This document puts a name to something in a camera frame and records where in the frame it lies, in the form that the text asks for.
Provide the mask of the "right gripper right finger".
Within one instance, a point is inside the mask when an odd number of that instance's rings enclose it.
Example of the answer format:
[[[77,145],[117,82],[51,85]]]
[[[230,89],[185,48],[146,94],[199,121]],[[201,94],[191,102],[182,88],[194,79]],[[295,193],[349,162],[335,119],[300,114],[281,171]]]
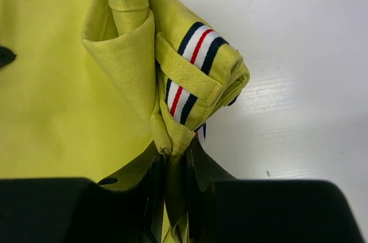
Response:
[[[342,191],[326,180],[237,179],[193,140],[186,150],[190,242],[362,242]]]

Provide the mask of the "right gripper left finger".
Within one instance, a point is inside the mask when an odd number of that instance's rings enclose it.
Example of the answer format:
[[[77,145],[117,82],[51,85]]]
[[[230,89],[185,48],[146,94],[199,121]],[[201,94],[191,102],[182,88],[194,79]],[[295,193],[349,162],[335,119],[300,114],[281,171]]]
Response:
[[[164,158],[154,144],[115,173],[1,180],[2,242],[160,242]]]

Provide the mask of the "yellow cloth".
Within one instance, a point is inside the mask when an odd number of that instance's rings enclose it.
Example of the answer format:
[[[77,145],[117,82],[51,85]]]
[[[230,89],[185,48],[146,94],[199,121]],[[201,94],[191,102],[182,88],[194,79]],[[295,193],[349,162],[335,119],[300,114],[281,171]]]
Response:
[[[190,242],[186,150],[249,79],[179,0],[1,0],[1,180],[99,182],[154,144],[160,241]]]

